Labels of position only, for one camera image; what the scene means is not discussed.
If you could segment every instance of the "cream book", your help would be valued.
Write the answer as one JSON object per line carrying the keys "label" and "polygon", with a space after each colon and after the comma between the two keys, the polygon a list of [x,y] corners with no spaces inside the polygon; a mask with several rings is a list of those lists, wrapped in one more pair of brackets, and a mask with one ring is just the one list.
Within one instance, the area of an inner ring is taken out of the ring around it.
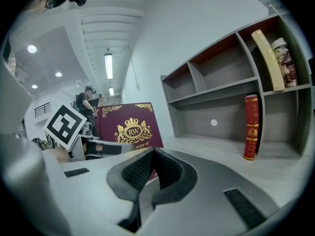
{"label": "cream book", "polygon": [[265,35],[261,32],[261,30],[256,30],[252,33],[252,38],[256,42],[267,64],[274,91],[284,90],[284,80],[278,61]]}

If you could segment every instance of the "man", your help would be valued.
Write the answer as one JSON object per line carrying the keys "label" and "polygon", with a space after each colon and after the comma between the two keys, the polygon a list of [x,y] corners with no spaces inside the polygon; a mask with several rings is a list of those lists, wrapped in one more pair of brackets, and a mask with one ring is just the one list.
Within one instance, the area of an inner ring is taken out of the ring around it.
{"label": "man", "polygon": [[92,134],[98,137],[98,132],[95,127],[95,122],[93,120],[94,108],[89,104],[88,99],[94,94],[94,89],[92,87],[86,87],[85,92],[78,95],[76,100],[76,105],[79,108],[79,113],[87,118],[87,121],[92,124]]}

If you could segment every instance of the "hanging wire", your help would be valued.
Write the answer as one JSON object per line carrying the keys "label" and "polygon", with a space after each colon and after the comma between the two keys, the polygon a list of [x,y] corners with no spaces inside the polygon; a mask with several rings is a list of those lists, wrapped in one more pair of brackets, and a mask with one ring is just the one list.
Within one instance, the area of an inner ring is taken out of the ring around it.
{"label": "hanging wire", "polygon": [[135,79],[136,79],[136,83],[138,84],[137,76],[136,76],[136,72],[135,72],[135,70],[134,70],[133,60],[132,60],[132,56],[131,56],[131,51],[130,51],[130,46],[129,46],[129,45],[128,45],[128,50],[129,50],[129,55],[130,55],[131,64],[132,64],[132,68],[133,68],[134,77],[135,77]]}

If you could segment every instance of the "red book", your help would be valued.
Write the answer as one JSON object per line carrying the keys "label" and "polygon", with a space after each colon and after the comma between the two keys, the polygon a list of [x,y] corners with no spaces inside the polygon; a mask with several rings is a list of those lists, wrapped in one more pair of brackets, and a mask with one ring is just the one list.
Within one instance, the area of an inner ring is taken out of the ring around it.
{"label": "red book", "polygon": [[244,151],[244,158],[253,160],[258,140],[259,130],[259,110],[258,97],[256,94],[247,95],[245,97],[246,114],[247,114],[247,138]]}

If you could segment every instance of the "maroon box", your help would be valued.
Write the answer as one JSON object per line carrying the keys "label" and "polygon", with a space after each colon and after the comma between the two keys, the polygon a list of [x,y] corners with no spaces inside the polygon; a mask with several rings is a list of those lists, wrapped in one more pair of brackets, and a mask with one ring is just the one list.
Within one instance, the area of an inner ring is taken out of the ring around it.
{"label": "maroon box", "polygon": [[163,147],[150,102],[98,107],[96,113],[97,127],[102,140],[133,143],[136,149]]}

